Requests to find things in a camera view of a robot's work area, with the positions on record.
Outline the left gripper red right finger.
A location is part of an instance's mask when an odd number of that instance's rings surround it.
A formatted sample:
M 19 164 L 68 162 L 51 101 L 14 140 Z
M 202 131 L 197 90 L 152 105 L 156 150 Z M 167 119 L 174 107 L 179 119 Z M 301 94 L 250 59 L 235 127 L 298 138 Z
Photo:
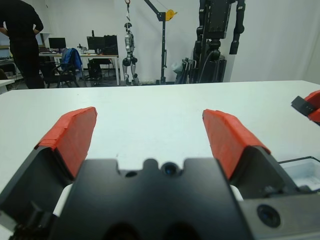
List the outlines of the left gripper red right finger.
M 237 117 L 206 109 L 202 119 L 213 157 L 244 199 L 302 194 L 271 151 Z

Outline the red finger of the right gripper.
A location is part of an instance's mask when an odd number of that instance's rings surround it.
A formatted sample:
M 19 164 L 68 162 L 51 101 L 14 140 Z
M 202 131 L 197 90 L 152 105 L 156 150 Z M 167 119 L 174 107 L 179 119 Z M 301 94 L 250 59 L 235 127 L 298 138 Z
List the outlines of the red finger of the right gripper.
M 304 98 L 304 100 L 313 105 L 315 108 L 320 108 L 320 90 L 310 93 Z
M 308 115 L 308 119 L 315 123 L 320 123 L 320 108 L 316 109 Z

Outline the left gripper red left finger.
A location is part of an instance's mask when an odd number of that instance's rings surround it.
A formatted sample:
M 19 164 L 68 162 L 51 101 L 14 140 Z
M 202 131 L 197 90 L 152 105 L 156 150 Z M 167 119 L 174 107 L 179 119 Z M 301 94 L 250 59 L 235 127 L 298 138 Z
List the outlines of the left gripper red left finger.
M 0 193 L 0 212 L 24 218 L 28 208 L 52 213 L 86 159 L 97 122 L 95 107 L 62 115 Z

